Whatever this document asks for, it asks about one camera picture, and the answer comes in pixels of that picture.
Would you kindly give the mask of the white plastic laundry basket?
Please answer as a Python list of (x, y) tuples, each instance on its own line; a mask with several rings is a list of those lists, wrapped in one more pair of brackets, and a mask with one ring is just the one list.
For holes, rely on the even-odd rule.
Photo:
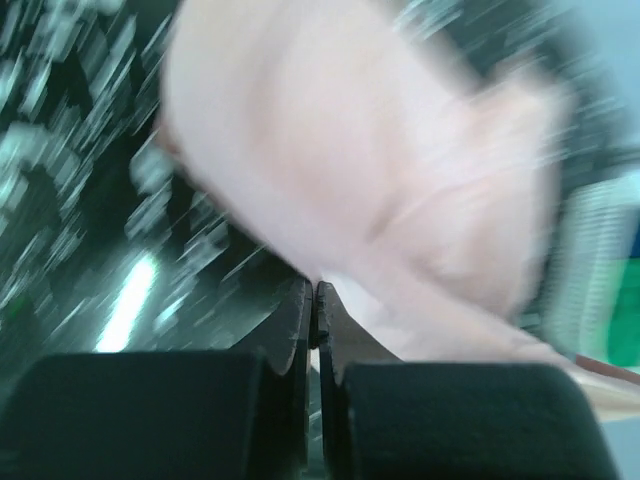
[(605, 358), (621, 264), (629, 258), (639, 259), (637, 172), (570, 197), (545, 283), (519, 326), (559, 350)]

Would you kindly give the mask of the pink t shirt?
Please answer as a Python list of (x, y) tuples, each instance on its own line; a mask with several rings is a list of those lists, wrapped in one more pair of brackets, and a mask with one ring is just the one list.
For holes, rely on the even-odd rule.
[(380, 1), (184, 1), (160, 131), (236, 224), (403, 360), (569, 361), (520, 330), (572, 99), (525, 58), (482, 86)]

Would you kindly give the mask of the green t shirt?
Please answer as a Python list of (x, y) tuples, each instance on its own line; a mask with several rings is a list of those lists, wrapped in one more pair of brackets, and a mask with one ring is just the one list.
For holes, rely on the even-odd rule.
[(610, 317), (607, 357), (619, 367), (639, 366), (639, 259), (621, 264), (622, 277)]

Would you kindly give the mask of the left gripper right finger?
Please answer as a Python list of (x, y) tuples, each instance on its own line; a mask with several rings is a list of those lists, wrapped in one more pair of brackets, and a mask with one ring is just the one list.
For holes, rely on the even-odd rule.
[(317, 288), (332, 479), (615, 479), (585, 396), (542, 364), (402, 363)]

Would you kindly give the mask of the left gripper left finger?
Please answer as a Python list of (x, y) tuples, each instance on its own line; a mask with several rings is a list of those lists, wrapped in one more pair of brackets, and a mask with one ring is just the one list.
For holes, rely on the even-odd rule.
[(5, 479), (295, 479), (308, 435), (313, 293), (227, 350), (62, 354), (1, 415)]

